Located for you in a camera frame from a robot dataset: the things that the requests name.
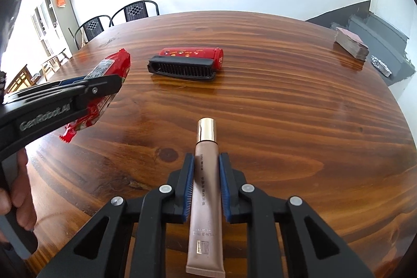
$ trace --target human hand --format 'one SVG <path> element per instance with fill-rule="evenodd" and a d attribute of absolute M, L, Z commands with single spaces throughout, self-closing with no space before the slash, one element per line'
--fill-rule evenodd
<path fill-rule="evenodd" d="M 12 184 L 11 194 L 0 188 L 0 215 L 7 214 L 12 208 L 12 204 L 17 208 L 17 223 L 25 230 L 32 230 L 36 224 L 36 211 L 33 206 L 32 192 L 28 177 L 28 155 L 25 149 L 17 152 L 17 166 L 19 172 Z M 7 242 L 6 237 L 0 231 L 0 242 Z"/>

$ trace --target cosmetic tube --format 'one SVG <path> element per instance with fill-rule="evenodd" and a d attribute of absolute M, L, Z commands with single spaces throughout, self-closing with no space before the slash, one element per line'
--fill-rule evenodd
<path fill-rule="evenodd" d="M 220 197 L 216 124 L 211 118 L 203 118 L 199 121 L 195 146 L 187 273 L 215 278 L 226 276 Z"/>

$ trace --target wood knot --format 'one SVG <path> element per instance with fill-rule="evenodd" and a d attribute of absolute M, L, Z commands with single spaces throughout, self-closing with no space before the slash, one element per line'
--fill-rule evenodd
<path fill-rule="evenodd" d="M 172 163 L 178 159 L 178 153 L 174 149 L 166 148 L 159 150 L 158 156 L 167 163 Z"/>

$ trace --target red tube with lid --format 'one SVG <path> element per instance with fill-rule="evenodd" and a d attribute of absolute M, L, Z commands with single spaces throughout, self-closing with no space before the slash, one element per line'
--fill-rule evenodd
<path fill-rule="evenodd" d="M 220 70 L 223 64 L 223 50 L 218 47 L 166 47 L 159 55 L 213 59 L 213 69 L 216 71 Z"/>

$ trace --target wood grain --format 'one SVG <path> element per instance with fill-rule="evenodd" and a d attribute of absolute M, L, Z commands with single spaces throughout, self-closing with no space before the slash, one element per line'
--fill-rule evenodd
<path fill-rule="evenodd" d="M 234 168 L 268 194 L 303 197 L 385 277 L 417 229 L 416 148 L 380 75 L 334 32 L 249 12 L 170 14 L 124 23 L 84 46 L 52 80 L 86 75 L 120 48 L 129 76 L 95 126 L 65 144 L 55 131 L 28 146 L 40 247 L 38 272 L 105 202 L 146 194 L 195 148 L 197 121 L 217 122 Z M 224 49 L 210 83 L 147 72 L 166 46 Z M 167 277 L 184 277 L 188 226 L 167 230 Z M 224 224 L 227 276 L 246 276 L 246 231 Z"/>

